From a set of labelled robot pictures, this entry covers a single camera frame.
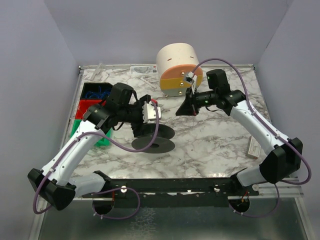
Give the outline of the black cable spool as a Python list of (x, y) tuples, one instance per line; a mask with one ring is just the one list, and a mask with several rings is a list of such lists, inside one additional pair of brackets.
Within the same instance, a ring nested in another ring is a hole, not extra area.
[[(146, 123), (133, 130), (135, 139), (131, 143), (134, 149), (142, 149), (146, 147), (152, 140), (156, 129), (155, 123)], [(171, 140), (175, 136), (175, 131), (164, 124), (159, 124), (158, 132), (152, 145), (144, 150), (148, 154), (163, 154), (172, 151), (175, 143)]]

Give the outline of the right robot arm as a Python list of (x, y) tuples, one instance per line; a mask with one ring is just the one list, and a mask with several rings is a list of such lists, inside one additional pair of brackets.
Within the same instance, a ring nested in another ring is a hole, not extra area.
[(243, 92), (231, 90), (224, 70), (210, 70), (206, 77), (209, 90), (199, 92), (189, 87), (185, 92), (185, 100), (175, 114), (196, 116), (200, 108), (216, 106), (240, 123), (257, 140), (266, 158), (257, 166), (234, 174), (235, 181), (243, 187), (262, 182), (276, 184), (297, 171), (301, 166), (298, 155), (302, 152), (302, 142), (297, 137), (289, 138), (276, 130), (247, 102)]

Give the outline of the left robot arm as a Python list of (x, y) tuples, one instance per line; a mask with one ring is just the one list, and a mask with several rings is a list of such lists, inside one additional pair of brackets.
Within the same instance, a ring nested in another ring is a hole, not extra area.
[[(66, 208), (74, 198), (99, 193), (107, 183), (107, 176), (96, 171), (83, 177), (72, 177), (74, 170), (88, 151), (101, 139), (107, 139), (120, 149), (136, 153), (144, 152), (156, 140), (159, 130), (160, 113), (158, 103), (150, 95), (144, 95), (131, 104), (136, 91), (124, 83), (112, 86), (109, 95), (98, 104), (88, 108), (76, 132), (66, 145), (41, 169), (33, 168), (27, 175), (34, 191), (33, 212), (40, 215), (38, 198), (45, 199), (56, 210)], [(118, 124), (129, 123), (138, 127), (155, 120), (154, 134), (150, 142), (141, 149), (131, 149), (107, 136), (110, 129)]]

